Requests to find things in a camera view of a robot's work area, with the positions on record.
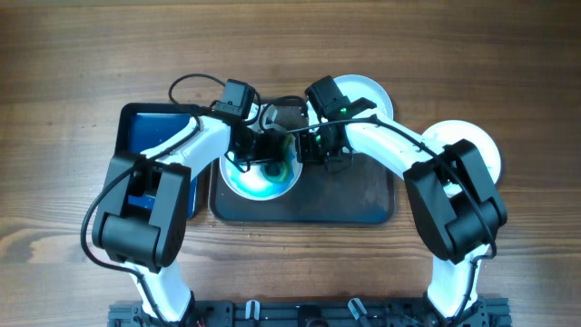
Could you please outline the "green yellow sponge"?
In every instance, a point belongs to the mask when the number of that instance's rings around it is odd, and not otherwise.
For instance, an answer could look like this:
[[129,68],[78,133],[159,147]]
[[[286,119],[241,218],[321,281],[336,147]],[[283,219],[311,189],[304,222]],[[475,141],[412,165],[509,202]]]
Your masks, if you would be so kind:
[[291,137],[284,136],[278,145],[279,157],[261,167],[264,177],[271,183],[286,183],[291,178]]

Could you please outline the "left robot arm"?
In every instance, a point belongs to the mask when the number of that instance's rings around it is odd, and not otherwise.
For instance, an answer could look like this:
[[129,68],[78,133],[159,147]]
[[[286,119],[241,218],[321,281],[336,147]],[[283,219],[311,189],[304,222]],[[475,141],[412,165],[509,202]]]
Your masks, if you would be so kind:
[[173,100],[172,112],[138,113],[120,126],[102,191],[85,214],[81,245],[105,250],[106,269],[129,273],[142,297],[130,322],[141,326],[202,326],[177,255],[192,214],[197,176],[220,159],[244,193],[270,200],[286,191],[292,171],[288,136],[253,130],[261,97],[230,79],[208,106]]

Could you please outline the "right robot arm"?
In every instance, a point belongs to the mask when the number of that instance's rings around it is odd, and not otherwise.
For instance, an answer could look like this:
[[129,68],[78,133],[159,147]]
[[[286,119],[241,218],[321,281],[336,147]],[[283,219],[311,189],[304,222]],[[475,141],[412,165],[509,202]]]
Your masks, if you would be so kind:
[[434,256],[428,300],[445,324],[461,324],[477,302],[480,264],[497,256],[507,222],[480,149],[466,137],[447,143],[418,134],[370,99],[350,99],[329,75],[305,95],[319,123],[295,131],[300,162],[325,162],[348,148],[403,180],[417,233]]

